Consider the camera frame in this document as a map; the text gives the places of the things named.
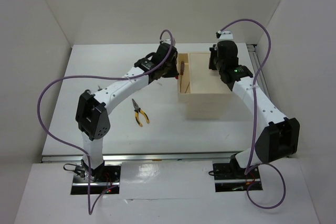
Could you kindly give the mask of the beige top drawer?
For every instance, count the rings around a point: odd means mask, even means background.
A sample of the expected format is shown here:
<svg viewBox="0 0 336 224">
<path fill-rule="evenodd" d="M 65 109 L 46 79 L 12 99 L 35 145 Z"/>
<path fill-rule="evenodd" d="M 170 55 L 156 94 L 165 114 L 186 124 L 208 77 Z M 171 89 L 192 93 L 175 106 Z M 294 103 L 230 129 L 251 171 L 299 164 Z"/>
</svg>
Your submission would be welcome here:
<svg viewBox="0 0 336 224">
<path fill-rule="evenodd" d="M 186 103 L 188 101 L 190 93 L 191 93 L 190 87 L 189 87 L 187 93 L 184 93 L 188 83 L 190 82 L 190 66 L 189 66 L 189 55 L 188 55 L 188 53 L 178 53 L 178 55 L 177 55 L 177 70 L 178 70 L 178 73 L 179 73 L 179 77 L 180 77 L 181 61 L 185 62 L 185 70 L 184 70 L 184 75 L 183 75 L 181 92 L 179 91 L 180 80 L 179 79 L 177 80 L 177 87 L 178 87 L 177 96 L 178 96 L 178 101 L 180 103 Z"/>
</svg>

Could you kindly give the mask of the yellow black pliers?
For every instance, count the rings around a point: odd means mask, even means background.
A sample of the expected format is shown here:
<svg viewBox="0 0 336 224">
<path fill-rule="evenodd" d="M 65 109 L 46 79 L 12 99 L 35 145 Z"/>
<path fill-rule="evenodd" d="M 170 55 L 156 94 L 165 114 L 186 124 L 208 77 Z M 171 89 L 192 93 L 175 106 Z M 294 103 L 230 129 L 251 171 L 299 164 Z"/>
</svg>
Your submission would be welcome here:
<svg viewBox="0 0 336 224">
<path fill-rule="evenodd" d="M 146 120 L 146 123 L 149 124 L 150 123 L 150 120 L 149 120 L 149 117 L 147 116 L 147 114 L 139 107 L 139 105 L 136 103 L 136 101 L 134 99 L 132 99 L 132 104 L 133 104 L 133 107 L 134 107 L 134 112 L 135 112 L 135 120 L 137 122 L 137 124 L 142 127 L 143 124 L 141 123 L 140 121 L 140 118 L 139 118 L 139 115 L 143 115 L 145 120 Z"/>
</svg>

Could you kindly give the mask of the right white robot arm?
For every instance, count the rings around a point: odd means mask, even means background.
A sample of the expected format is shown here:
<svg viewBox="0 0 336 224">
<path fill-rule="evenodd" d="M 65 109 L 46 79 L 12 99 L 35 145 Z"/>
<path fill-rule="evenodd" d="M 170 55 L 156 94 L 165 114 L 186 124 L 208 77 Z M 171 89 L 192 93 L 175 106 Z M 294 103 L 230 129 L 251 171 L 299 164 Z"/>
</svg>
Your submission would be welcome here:
<svg viewBox="0 0 336 224">
<path fill-rule="evenodd" d="M 238 62 L 238 48 L 232 40 L 210 47 L 209 69 L 217 70 L 221 81 L 235 93 L 254 116 L 251 148 L 230 157 L 228 172 L 244 177 L 248 169 L 269 164 L 297 152 L 300 124 L 275 108 L 254 82 L 252 72 Z"/>
</svg>

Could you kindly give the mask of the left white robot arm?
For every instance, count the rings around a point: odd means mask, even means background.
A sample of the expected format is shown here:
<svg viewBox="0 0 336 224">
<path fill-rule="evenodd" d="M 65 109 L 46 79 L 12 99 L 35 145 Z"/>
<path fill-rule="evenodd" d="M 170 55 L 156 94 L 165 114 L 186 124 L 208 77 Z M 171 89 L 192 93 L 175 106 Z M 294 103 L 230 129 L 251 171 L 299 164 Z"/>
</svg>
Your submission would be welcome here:
<svg viewBox="0 0 336 224">
<path fill-rule="evenodd" d="M 156 52 L 139 59 L 121 80 L 93 94 L 84 92 L 79 97 L 76 122 L 82 132 L 83 149 L 87 152 L 81 160 L 85 176 L 91 181 L 103 177 L 103 137 L 110 130 L 109 115 L 121 102 L 138 90 L 160 78 L 175 78 L 177 49 L 161 42 Z"/>
</svg>

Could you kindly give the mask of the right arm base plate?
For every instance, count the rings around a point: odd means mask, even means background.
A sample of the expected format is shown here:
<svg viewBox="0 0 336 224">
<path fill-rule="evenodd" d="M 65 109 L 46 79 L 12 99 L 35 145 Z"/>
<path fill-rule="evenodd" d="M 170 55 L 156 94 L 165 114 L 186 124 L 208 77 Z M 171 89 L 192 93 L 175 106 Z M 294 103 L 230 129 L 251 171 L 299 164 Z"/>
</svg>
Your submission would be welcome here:
<svg viewBox="0 0 336 224">
<path fill-rule="evenodd" d="M 248 188 L 263 190 L 258 168 L 254 168 L 247 175 L 244 172 L 244 169 L 233 171 L 229 163 L 214 163 L 208 174 L 214 178 L 217 193 L 246 191 Z"/>
</svg>

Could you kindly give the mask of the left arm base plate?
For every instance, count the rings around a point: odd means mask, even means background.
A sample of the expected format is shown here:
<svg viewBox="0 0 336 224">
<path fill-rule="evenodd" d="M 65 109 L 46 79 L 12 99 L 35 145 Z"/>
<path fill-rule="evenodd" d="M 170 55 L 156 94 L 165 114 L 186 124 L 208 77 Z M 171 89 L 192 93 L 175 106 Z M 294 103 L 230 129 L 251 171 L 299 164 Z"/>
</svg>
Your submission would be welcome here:
<svg viewBox="0 0 336 224">
<path fill-rule="evenodd" d="M 86 195 L 89 178 L 92 195 L 99 195 L 104 190 L 106 191 L 105 194 L 108 195 L 119 194 L 121 164 L 105 166 L 96 177 L 89 177 L 85 169 L 78 164 L 68 163 L 63 166 L 63 169 L 73 173 L 71 195 Z"/>
</svg>

